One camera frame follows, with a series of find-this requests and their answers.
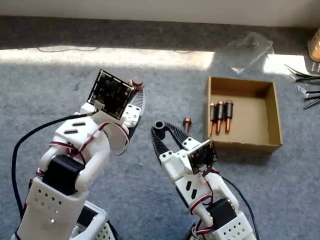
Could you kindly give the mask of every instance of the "gray carpet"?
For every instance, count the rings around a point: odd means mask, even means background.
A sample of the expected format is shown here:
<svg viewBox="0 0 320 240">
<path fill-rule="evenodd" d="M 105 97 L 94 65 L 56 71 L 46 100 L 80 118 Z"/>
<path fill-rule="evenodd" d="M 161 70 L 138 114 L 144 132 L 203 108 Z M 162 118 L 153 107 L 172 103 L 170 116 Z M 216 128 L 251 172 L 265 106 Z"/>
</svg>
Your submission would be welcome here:
<svg viewBox="0 0 320 240">
<path fill-rule="evenodd" d="M 190 134 L 202 140 L 208 76 L 239 76 L 219 62 L 217 55 L 203 66 L 201 61 L 207 55 L 185 51 L 214 52 L 251 31 L 273 41 L 276 54 L 305 56 L 306 41 L 314 32 L 216 24 L 1 17 L 1 239 L 9 239 L 19 224 L 10 180 L 15 143 L 29 130 L 78 111 L 100 68 L 123 80 L 141 78 L 147 102 L 129 150 L 110 160 L 90 188 L 88 200 L 109 213 L 124 240 L 181 239 L 193 217 L 158 164 L 150 128 L 156 120 L 181 125 L 183 118 L 191 117 Z M 46 49 L 42 47 L 56 45 L 86 46 L 93 51 L 41 52 Z M 215 167 L 236 183 L 250 202 L 260 239 L 318 239 L 320 106 L 304 111 L 303 95 L 297 86 L 285 75 L 265 73 L 265 60 L 261 58 L 241 78 L 276 82 L 284 145 L 271 155 L 218 150 Z M 39 132 L 19 151 L 17 182 L 23 199 L 56 128 Z M 243 201 L 240 208 L 250 218 Z"/>
</svg>

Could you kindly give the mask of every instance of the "circuit board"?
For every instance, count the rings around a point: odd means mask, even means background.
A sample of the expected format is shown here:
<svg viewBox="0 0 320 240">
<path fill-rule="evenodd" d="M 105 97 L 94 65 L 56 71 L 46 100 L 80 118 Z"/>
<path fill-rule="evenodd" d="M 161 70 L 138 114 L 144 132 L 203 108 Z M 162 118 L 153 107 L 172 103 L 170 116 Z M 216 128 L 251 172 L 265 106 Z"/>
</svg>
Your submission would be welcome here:
<svg viewBox="0 0 320 240">
<path fill-rule="evenodd" d="M 97 109 L 120 120 L 134 91 L 133 86 L 101 69 L 87 101 Z"/>
<path fill-rule="evenodd" d="M 211 170 L 213 163 L 217 161 L 214 142 L 210 140 L 208 143 L 190 152 L 188 158 L 193 174 L 202 172 L 206 175 Z"/>
</svg>

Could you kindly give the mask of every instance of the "ventilation hole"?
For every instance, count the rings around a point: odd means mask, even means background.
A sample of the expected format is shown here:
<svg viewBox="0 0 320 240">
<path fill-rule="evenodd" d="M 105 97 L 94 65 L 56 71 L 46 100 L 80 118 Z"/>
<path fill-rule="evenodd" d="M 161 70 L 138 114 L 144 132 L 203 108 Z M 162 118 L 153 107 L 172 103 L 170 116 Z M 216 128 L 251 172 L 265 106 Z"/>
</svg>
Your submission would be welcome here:
<svg viewBox="0 0 320 240">
<path fill-rule="evenodd" d="M 187 183 L 186 183 L 186 187 L 185 187 L 185 190 L 187 190 L 187 191 L 189 191 L 190 190 L 190 188 L 191 188 L 191 181 L 188 181 Z"/>
<path fill-rule="evenodd" d="M 72 124 L 72 126 L 74 127 L 85 126 L 85 125 L 86 125 L 85 122 L 75 122 L 74 124 Z"/>
<path fill-rule="evenodd" d="M 191 198 L 192 198 L 192 199 L 195 199 L 195 198 L 196 198 L 196 195 L 197 195 L 197 189 L 193 189 L 193 190 L 192 190 L 192 194 L 191 194 Z"/>
<path fill-rule="evenodd" d="M 78 133 L 78 130 L 67 130 L 67 131 L 64 131 L 64 134 L 77 134 Z"/>
</svg>

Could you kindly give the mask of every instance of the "copper standoff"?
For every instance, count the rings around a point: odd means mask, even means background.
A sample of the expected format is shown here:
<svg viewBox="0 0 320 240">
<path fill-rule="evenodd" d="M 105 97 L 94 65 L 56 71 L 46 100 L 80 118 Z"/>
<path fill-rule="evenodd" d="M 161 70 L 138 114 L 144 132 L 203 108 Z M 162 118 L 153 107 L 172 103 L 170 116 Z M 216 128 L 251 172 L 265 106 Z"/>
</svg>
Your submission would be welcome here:
<svg viewBox="0 0 320 240">
<path fill-rule="evenodd" d="M 217 123 L 216 123 L 216 129 L 215 132 L 216 134 L 220 133 L 221 130 L 221 122 L 224 119 L 224 102 L 223 101 L 219 101 L 216 104 L 216 110 L 217 110 Z"/>
<path fill-rule="evenodd" d="M 216 121 L 216 105 L 214 103 L 211 103 L 210 104 L 210 136 L 212 135 L 215 121 Z"/>
<path fill-rule="evenodd" d="M 224 110 L 225 110 L 225 132 L 228 133 L 230 131 L 231 119 L 233 117 L 233 108 L 234 103 L 231 100 L 225 101 Z"/>
<path fill-rule="evenodd" d="M 191 126 L 191 118 L 190 117 L 186 117 L 184 120 L 183 120 L 183 127 L 184 127 L 184 131 L 186 133 L 189 132 L 189 129 L 190 129 L 190 126 Z"/>
<path fill-rule="evenodd" d="M 136 90 L 141 90 L 144 88 L 144 82 L 138 79 L 136 76 L 134 76 L 130 82 L 130 85 L 134 86 Z"/>
</svg>

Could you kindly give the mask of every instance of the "white wall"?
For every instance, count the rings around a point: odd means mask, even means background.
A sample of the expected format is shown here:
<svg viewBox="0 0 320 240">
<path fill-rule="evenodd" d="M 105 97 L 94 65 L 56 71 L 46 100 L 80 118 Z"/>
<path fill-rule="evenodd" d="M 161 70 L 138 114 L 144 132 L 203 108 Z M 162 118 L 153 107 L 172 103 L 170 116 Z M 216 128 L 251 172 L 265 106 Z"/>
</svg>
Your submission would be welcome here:
<svg viewBox="0 0 320 240">
<path fill-rule="evenodd" d="M 0 0 L 0 15 L 320 27 L 320 0 Z"/>
</svg>

